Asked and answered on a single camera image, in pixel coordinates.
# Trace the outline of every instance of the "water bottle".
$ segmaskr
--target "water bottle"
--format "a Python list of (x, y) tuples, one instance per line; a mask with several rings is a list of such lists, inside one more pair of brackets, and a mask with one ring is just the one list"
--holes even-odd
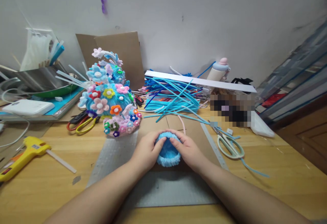
[(226, 77), (230, 71), (230, 67), (227, 63), (227, 58), (222, 58), (218, 63), (213, 64), (211, 71), (207, 77), (207, 80), (221, 81), (226, 80)]

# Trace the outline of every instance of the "wooden desk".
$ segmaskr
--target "wooden desk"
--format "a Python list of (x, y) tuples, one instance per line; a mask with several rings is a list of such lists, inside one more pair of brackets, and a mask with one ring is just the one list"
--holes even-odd
[[(209, 119), (210, 109), (200, 109), (199, 115)], [(244, 148), (247, 164), (270, 178), (249, 172), (241, 161), (225, 158), (233, 174), (276, 196), (311, 220), (327, 218), (325, 174), (277, 135), (274, 139), (264, 139), (249, 129), (233, 130), (234, 135), (241, 136), (238, 142)], [(216, 139), (215, 132), (210, 133)], [(83, 136), (70, 135), (66, 124), (54, 124), (42, 139), (75, 167), (77, 173), (73, 175), (48, 155), (33, 159), (0, 189), (1, 223), (41, 223), (83, 191), (105, 135), (101, 124)], [(81, 176), (81, 180), (73, 185), (76, 176)], [(118, 219), (124, 223), (234, 223), (221, 205), (139, 208)]]

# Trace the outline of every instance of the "white scissors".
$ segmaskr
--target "white scissors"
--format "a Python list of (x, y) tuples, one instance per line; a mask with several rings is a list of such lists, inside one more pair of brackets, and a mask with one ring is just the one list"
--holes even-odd
[[(217, 133), (218, 139), (217, 139), (217, 146), (220, 149), (220, 151), (228, 158), (230, 159), (241, 159), (244, 157), (244, 150), (243, 148), (239, 145), (239, 143), (237, 143), (233, 138), (222, 134), (217, 128), (212, 127), (214, 129), (214, 131)], [(221, 143), (222, 142), (224, 144), (224, 146), (227, 148), (227, 150), (229, 151), (229, 153), (225, 152), (222, 148), (221, 148)]]

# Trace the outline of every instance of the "white wall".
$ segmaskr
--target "white wall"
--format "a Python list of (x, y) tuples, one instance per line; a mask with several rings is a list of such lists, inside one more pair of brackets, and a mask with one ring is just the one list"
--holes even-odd
[[(248, 77), (255, 85), (327, 14), (327, 0), (108, 0), (107, 16), (100, 0), (17, 1), (33, 27), (51, 28), (65, 41), (63, 58), (74, 66), (83, 59), (75, 33), (138, 31), (145, 69), (168, 72), (172, 65), (195, 74), (227, 57), (229, 79)], [(0, 62), (16, 68), (10, 54), (22, 59), (27, 25), (13, 0), (0, 2)]]

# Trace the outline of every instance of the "white board strip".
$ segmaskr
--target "white board strip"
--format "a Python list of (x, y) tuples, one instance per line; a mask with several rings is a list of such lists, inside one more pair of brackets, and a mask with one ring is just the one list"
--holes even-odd
[(219, 82), (219, 81), (212, 81), (212, 80), (207, 80), (207, 79), (180, 76), (180, 75), (167, 74), (167, 73), (163, 73), (163, 72), (154, 72), (154, 71), (146, 71), (145, 76), (166, 78), (166, 79), (182, 81), (182, 82), (186, 82), (186, 83), (189, 83), (191, 80), (193, 80), (192, 81), (193, 84), (256, 93), (256, 90), (252, 85), (224, 83), (224, 82)]

